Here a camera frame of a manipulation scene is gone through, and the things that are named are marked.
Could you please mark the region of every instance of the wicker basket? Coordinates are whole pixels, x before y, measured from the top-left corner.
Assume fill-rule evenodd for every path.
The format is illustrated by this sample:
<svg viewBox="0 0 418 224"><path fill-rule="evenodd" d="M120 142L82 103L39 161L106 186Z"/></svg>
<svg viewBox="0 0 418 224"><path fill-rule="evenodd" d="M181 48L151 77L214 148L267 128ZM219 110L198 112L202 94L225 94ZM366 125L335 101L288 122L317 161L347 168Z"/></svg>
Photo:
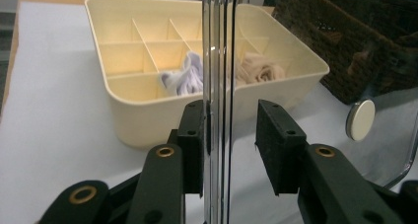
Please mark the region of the wicker basket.
<svg viewBox="0 0 418 224"><path fill-rule="evenodd" d="M328 63L321 83L351 104L418 87L416 13L387 0L277 0L272 15Z"/></svg>

